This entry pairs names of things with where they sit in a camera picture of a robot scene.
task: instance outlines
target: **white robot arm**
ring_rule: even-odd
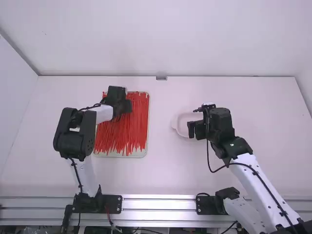
[[[233,216],[250,234],[312,233],[312,221],[304,222],[285,202],[261,170],[246,140],[235,136],[230,111],[207,103],[194,112],[203,112],[203,120],[188,122],[189,138],[206,139],[207,148],[210,143],[225,164],[213,171],[208,161],[209,170],[215,173],[229,168],[251,197],[256,209],[239,197],[239,191],[233,187],[216,192],[215,197],[206,197],[206,200],[213,201],[209,205],[215,203],[218,206],[216,210]],[[197,214],[203,215],[202,211],[198,212],[199,207],[203,209],[200,200],[203,197],[197,196]]]
[[[96,125],[132,112],[126,88],[109,86],[107,96],[91,107],[64,108],[53,139],[53,147],[70,163],[77,177],[78,191],[73,204],[65,208],[62,233],[67,232],[72,213],[119,214],[122,196],[103,195],[97,183],[91,156],[95,145]]]

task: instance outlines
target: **white wall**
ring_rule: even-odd
[[[310,0],[0,1],[42,74],[295,76],[312,110]]]
[[[37,79],[36,73],[0,35],[0,175]]]

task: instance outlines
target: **metal frame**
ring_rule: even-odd
[[[197,215],[195,195],[122,196],[121,214],[111,215],[119,226],[227,228],[235,221],[229,215]],[[312,196],[284,199],[304,221],[312,219]],[[72,197],[0,197],[0,225],[60,226],[65,206],[72,202]],[[77,223],[78,214],[73,214],[70,225]],[[80,225],[109,226],[109,223],[106,214],[81,214]]]

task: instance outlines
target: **wire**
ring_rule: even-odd
[[[140,228],[140,227],[138,227],[137,229],[135,229],[131,234],[135,234],[139,228]]]
[[[232,223],[224,232],[221,232],[220,234],[225,234],[229,229],[231,229],[236,223],[238,223],[237,221],[235,221],[234,223]]]
[[[159,233],[159,232],[156,232],[156,231],[153,231],[153,230],[149,230],[149,229],[145,229],[145,228],[125,228],[125,229],[135,230],[135,231],[141,230],[141,231],[148,231],[148,232],[156,233],[156,234],[163,234],[163,233]]]
[[[71,160],[71,162],[72,162],[71,166],[73,166],[74,169],[75,169],[75,174],[76,174],[76,177],[77,177],[77,180],[78,180],[78,184],[79,184],[78,188],[80,188],[80,192],[82,193],[82,184],[81,184],[81,181],[80,181],[80,178],[79,178],[79,175],[78,175],[78,170],[77,170],[76,163],[75,163],[75,161],[71,157],[69,157],[68,159]]]
[[[209,141],[207,140],[207,162],[208,162],[208,167],[209,167],[209,170],[211,173],[216,173],[218,171],[220,171],[221,169],[225,168],[226,165],[223,165],[222,167],[219,167],[218,169],[216,170],[212,170],[211,167],[210,167],[210,163],[209,163],[209,151],[208,151],[208,146],[209,146]],[[297,230],[294,228],[294,225],[293,223],[291,222],[291,220],[289,219],[288,215],[287,215],[287,212],[282,208],[282,206],[279,204],[279,202],[277,201],[276,197],[273,195],[273,193],[271,192],[271,190],[269,189],[269,187],[267,186],[267,184],[263,181],[263,179],[261,178],[261,176],[258,174],[258,172],[252,168],[251,166],[247,165],[247,164],[244,164],[244,163],[240,163],[240,162],[230,162],[228,165],[241,165],[241,166],[244,166],[244,167],[247,167],[249,168],[250,170],[252,170],[253,174],[255,176],[258,177],[258,179],[261,181],[261,183],[263,184],[263,186],[266,188],[266,190],[268,191],[268,193],[271,195],[272,199],[274,200],[274,202],[277,204],[277,207],[281,210],[281,213],[283,214],[283,216],[285,216],[286,220],[288,221],[288,223],[290,224],[293,232],[295,234],[298,234]]]
[[[79,178],[79,175],[78,175],[78,170],[77,170],[76,163],[75,163],[75,161],[71,157],[69,157],[69,159],[72,162],[71,166],[73,166],[74,169],[75,169],[75,174],[76,174],[76,177],[77,177],[77,180],[78,180],[78,184],[79,184],[78,188],[80,188],[80,193],[82,193],[82,184],[81,184],[81,181],[80,181],[80,178]],[[77,225],[78,227],[80,226],[80,220],[81,220],[81,212],[79,212],[79,220],[78,220],[78,225]]]
[[[206,196],[210,196],[208,193],[199,193],[196,195],[196,197],[198,197],[199,195],[206,195]]]
[[[79,112],[81,112],[81,111],[87,111],[87,110],[90,110],[90,109],[92,109],[92,108],[99,107],[99,106],[101,106],[101,105],[102,105],[101,103],[96,103],[96,104],[94,104],[93,106],[87,106],[87,107],[84,107],[84,108],[81,108],[81,109],[77,110],[77,111],[71,116],[71,118],[69,119],[68,124],[70,124],[70,122],[71,122],[73,119],[75,119],[76,115],[77,115]]]

